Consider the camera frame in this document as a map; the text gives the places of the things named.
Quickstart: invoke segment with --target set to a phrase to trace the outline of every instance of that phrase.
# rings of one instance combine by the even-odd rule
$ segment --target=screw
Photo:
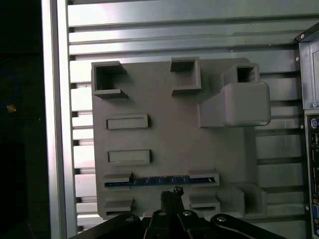
[[[185,212],[183,212],[183,215],[184,216],[190,216],[191,215],[191,211],[185,211]]]
[[[132,222],[132,221],[134,221],[134,218],[132,218],[132,217],[126,218],[125,221],[127,221],[127,222]]]
[[[226,218],[224,218],[223,216],[219,216],[217,217],[217,220],[221,223],[225,222],[226,221]]]

